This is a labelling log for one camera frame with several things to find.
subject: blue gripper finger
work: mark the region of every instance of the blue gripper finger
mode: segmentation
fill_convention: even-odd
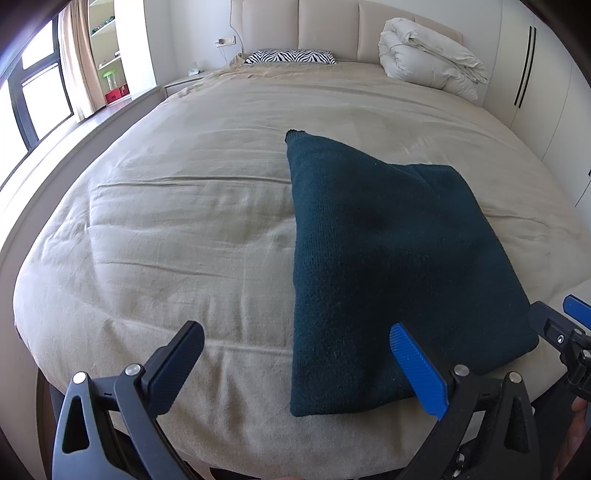
[[[583,300],[578,299],[574,295],[569,295],[564,298],[562,308],[566,315],[591,329],[591,306],[587,305]]]
[[[449,406],[447,385],[401,323],[390,328],[390,350],[425,411],[441,420]]]

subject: wall switch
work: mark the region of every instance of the wall switch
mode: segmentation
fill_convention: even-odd
[[[216,47],[225,47],[227,45],[234,45],[236,44],[236,35],[233,35],[231,37],[224,37],[224,38],[218,38],[215,41],[215,46]]]

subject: curtain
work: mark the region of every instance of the curtain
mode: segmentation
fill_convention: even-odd
[[[106,105],[90,49],[88,0],[72,0],[58,21],[61,68],[78,122]]]

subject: beige duvet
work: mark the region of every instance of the beige duvet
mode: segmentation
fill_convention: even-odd
[[[15,318],[48,380],[115,375],[186,320],[207,336],[170,413],[180,451],[265,478],[404,466],[434,420],[415,399],[289,413],[296,225],[288,129],[389,163],[456,168],[531,301],[591,294],[591,235],[542,163],[482,108],[379,66],[232,66],[169,98],[64,197],[18,277]],[[563,373],[545,342],[508,368],[532,397]]]

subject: nightstand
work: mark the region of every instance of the nightstand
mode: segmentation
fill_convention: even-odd
[[[207,75],[207,72],[201,72],[196,75],[189,75],[188,77],[183,77],[181,79],[175,80],[173,82],[167,83],[164,85],[164,94],[166,98],[170,97],[171,95],[180,92],[182,89],[191,86],[195,83],[195,81],[202,79]]]

